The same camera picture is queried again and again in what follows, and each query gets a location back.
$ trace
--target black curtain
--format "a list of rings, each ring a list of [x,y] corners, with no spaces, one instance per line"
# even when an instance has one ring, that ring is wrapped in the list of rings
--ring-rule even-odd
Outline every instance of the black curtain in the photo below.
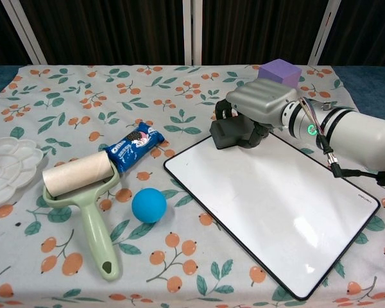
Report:
[[[183,64],[182,0],[21,0],[49,64]]]
[[[320,64],[385,66],[385,0],[342,1]]]
[[[30,58],[0,1],[0,65],[27,65]]]
[[[307,64],[326,7],[322,0],[204,0],[203,64]]]

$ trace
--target green led light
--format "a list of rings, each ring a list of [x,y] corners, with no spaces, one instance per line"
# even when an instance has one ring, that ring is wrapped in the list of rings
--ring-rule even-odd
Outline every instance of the green led light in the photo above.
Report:
[[[315,136],[317,133],[315,125],[311,124],[308,126],[308,134]]]

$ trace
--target green plastic handle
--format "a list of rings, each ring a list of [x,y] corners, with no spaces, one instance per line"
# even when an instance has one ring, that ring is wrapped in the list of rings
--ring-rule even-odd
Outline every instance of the green plastic handle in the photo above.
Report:
[[[96,266],[104,279],[115,280],[118,278],[120,271],[116,253],[114,252],[103,218],[92,196],[87,196],[86,194],[80,196],[83,198],[83,202],[80,202],[83,227]]]
[[[79,192],[70,198],[53,198],[49,194],[46,186],[43,187],[43,199],[50,207],[60,209],[69,205],[77,205],[80,208],[83,227],[91,254],[101,276],[109,281],[119,277],[120,269],[111,238],[103,218],[96,207],[96,200],[98,196],[104,194],[119,182],[120,177],[117,168],[113,163],[111,163],[111,167],[114,175],[108,182],[93,189]]]

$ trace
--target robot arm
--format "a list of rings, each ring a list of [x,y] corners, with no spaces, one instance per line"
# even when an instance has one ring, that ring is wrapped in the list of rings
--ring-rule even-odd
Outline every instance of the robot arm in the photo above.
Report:
[[[232,117],[232,109],[238,117]],[[371,176],[385,185],[385,120],[300,97],[296,89],[267,79],[229,92],[216,105],[216,119],[210,132],[219,149],[252,148],[273,128],[283,128],[323,150],[334,176]],[[378,174],[341,169],[334,153]]]

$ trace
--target oreo cookie package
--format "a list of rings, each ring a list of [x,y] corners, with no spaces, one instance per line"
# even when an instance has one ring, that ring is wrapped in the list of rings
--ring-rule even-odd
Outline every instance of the oreo cookie package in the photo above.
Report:
[[[130,169],[141,157],[154,146],[164,141],[161,133],[146,123],[140,122],[138,127],[122,138],[117,144],[113,144],[104,150],[109,159],[122,173]]]

